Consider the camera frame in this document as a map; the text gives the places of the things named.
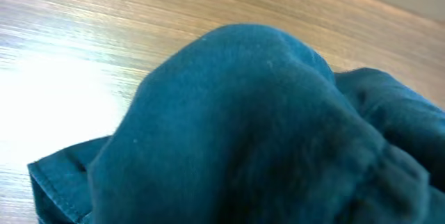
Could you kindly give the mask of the dark blue shorts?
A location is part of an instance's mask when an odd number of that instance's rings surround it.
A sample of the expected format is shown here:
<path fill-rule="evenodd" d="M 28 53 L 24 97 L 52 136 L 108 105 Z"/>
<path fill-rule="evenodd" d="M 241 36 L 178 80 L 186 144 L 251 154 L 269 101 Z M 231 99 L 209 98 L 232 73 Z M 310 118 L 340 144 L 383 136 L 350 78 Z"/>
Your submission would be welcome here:
<path fill-rule="evenodd" d="M 444 112 L 235 24 L 139 85 L 110 136 L 29 165 L 40 223 L 443 223 Z"/>

